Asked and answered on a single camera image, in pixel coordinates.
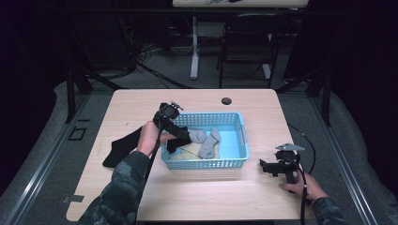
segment white sock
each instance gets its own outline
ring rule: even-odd
[[[189,128],[188,132],[190,133],[191,142],[193,143],[202,143],[206,139],[206,132],[200,128]]]
[[[219,130],[215,127],[211,130],[210,134],[206,137],[205,141],[199,149],[199,157],[209,159],[215,157],[214,145],[221,140]]]

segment chair leg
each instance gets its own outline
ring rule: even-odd
[[[223,61],[220,60],[220,80],[219,80],[219,88],[222,89],[222,71],[223,71]]]
[[[273,72],[274,72],[274,69],[275,69],[275,64],[276,64],[276,62],[272,63],[271,72],[269,74],[268,85],[267,85],[268,89],[271,87]]]

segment person's hand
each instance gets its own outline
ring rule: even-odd
[[[138,141],[137,150],[150,156],[155,148],[156,140],[158,139],[159,129],[152,121],[146,122],[141,130],[140,140]],[[176,137],[170,133],[161,134],[161,143],[164,144],[167,140],[175,139]]]
[[[284,190],[291,190],[302,196],[302,190],[304,188],[304,181],[302,179],[301,172],[296,172],[297,183],[296,184],[279,184]],[[315,201],[322,197],[328,197],[327,193],[318,185],[316,180],[309,174],[305,173],[305,180],[307,182],[307,199]]]

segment table leg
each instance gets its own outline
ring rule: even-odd
[[[197,34],[197,22],[196,17],[192,20],[192,64],[191,64],[191,79],[198,79],[198,68],[199,68],[199,53],[198,53],[198,34]]]

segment blue basket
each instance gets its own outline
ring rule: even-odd
[[[191,112],[182,113],[175,125],[187,128],[200,128],[209,133],[217,128],[221,134],[219,143],[219,158],[171,160],[166,145],[161,148],[161,159],[170,170],[240,168],[249,158],[245,125],[239,112]]]

